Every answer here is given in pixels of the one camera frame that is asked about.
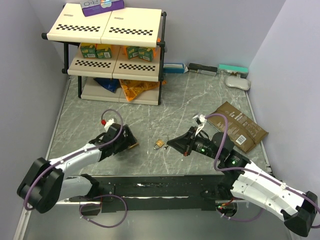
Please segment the large brass padlock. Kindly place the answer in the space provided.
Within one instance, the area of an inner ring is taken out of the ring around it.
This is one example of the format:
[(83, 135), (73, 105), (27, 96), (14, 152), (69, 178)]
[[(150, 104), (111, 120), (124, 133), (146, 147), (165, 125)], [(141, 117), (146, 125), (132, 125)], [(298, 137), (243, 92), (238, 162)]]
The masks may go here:
[(135, 143), (135, 144), (133, 144), (133, 145), (129, 146), (129, 147), (128, 147), (128, 149), (132, 149), (132, 148), (134, 148), (134, 147), (136, 147), (136, 146), (138, 146), (138, 145), (139, 145), (139, 143), (137, 142), (137, 143)]

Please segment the small brass padlock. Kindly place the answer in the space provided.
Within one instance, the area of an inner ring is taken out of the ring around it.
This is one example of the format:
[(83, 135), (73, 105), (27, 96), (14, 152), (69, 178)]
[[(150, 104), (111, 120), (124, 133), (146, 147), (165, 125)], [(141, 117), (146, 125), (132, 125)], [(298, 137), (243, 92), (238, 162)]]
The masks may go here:
[(164, 145), (165, 145), (165, 142), (164, 142), (163, 140), (161, 140), (161, 139), (158, 139), (158, 140), (155, 142), (155, 144), (154, 144), (154, 146), (153, 146), (153, 149), (154, 149), (154, 150), (159, 150), (159, 149), (162, 148)]

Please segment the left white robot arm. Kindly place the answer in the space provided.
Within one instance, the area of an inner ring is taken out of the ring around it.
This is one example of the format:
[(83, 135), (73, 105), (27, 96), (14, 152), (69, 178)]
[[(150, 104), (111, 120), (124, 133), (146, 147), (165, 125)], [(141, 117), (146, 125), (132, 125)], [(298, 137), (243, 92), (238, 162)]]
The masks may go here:
[(43, 214), (64, 199), (81, 196), (87, 201), (95, 200), (99, 182), (88, 174), (72, 174), (138, 144), (128, 125), (112, 123), (105, 129), (72, 153), (51, 160), (36, 159), (17, 188), (25, 208)]

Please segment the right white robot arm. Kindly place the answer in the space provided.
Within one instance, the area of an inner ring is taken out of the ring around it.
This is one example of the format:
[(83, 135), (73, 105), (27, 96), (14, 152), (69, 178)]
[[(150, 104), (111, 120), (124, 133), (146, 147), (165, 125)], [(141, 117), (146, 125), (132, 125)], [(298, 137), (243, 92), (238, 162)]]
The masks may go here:
[(218, 161), (215, 169), (224, 174), (218, 187), (223, 199), (246, 200), (274, 214), (296, 235), (307, 237), (314, 228), (319, 212), (318, 197), (311, 191), (302, 192), (274, 178), (252, 160), (234, 150), (228, 135), (215, 133), (212, 138), (196, 127), (170, 139), (167, 145), (184, 156), (197, 152)]

